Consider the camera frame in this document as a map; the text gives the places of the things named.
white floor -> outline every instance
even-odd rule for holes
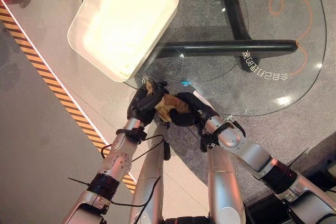
[[[108,118],[94,111],[87,103],[80,99],[76,94],[70,93],[84,109],[92,122],[99,125],[99,130],[108,142],[112,142],[115,132],[124,126],[126,122],[126,111],[135,90],[123,83],[115,83],[110,87],[112,92],[128,94],[125,96],[115,96],[113,105],[109,111]],[[151,136],[155,130],[155,124],[152,123],[146,128],[148,136]],[[148,143],[139,145],[134,157],[140,156],[148,150]],[[204,185],[182,162],[182,160],[171,149],[171,159],[164,162],[164,200],[163,216],[172,218],[177,216],[207,216],[209,212],[208,191]],[[145,157],[132,164],[131,174],[138,178]]]

black band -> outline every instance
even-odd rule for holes
[[[295,182],[296,178],[297,174],[295,172],[287,165],[277,161],[275,166],[261,180],[275,194],[281,194]]]
[[[218,136],[220,135],[220,133],[223,131],[223,130],[226,130],[227,128],[234,128],[232,126],[232,124],[230,124],[229,122],[226,122],[224,124],[222,124],[218,129],[215,130],[214,133],[212,133],[214,139],[216,141],[218,141]]]
[[[139,128],[133,128],[132,130],[126,130],[126,129],[118,129],[116,131],[116,134],[123,133],[127,135],[131,140],[141,143],[141,141],[144,141],[146,139],[147,133],[144,132],[144,127]]]
[[[105,199],[111,200],[119,186],[119,181],[109,175],[98,173],[90,183],[87,191],[98,194]]]

metal cylinder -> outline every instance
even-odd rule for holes
[[[210,217],[216,224],[245,224],[245,212],[229,154],[219,146],[208,149]]]
[[[157,126],[154,135],[163,135],[167,138],[167,128],[165,124]],[[153,138],[150,148],[157,146],[162,141],[162,137],[158,136]],[[161,176],[160,181],[155,187],[154,194],[149,201],[144,213],[141,217],[143,224],[160,224],[162,218],[162,204],[163,204],[163,160],[164,160],[164,147],[163,143],[155,149],[147,153],[145,161],[143,162],[137,187],[133,196],[133,205],[141,205],[146,202],[151,194],[153,185],[156,179]],[[132,207],[130,213],[130,224],[134,223],[138,217],[142,207]]]

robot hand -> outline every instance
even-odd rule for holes
[[[172,122],[177,126],[192,126],[196,125],[198,128],[203,128],[206,121],[212,116],[219,116],[216,111],[210,106],[204,104],[194,94],[191,93],[178,93],[175,95],[177,98],[186,102],[190,108],[191,113],[178,114],[176,109],[170,111]]]
[[[151,85],[150,91],[148,91],[147,82]],[[147,82],[138,88],[127,109],[127,119],[138,119],[144,126],[152,122],[156,113],[154,107],[161,101],[165,93],[168,94],[165,89],[166,81],[155,82],[150,79]]]

black strap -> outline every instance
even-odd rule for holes
[[[144,132],[144,127],[139,127],[139,128],[133,128],[132,130],[127,130],[127,129],[118,129],[116,131],[116,134],[125,134],[128,136],[131,140],[141,143],[141,141],[144,141],[147,137],[147,133]]]
[[[177,220],[177,224],[209,224],[210,220],[204,216],[197,217],[178,217],[177,219],[167,219],[164,224],[174,224]]]
[[[215,132],[213,133],[214,139],[215,139],[216,141],[218,141],[218,135],[220,135],[220,133],[221,133],[223,130],[225,130],[225,129],[229,128],[229,127],[234,129],[234,127],[232,126],[232,124],[230,124],[229,122],[226,122],[226,123],[222,124],[222,125],[221,125],[218,129],[216,129]]]

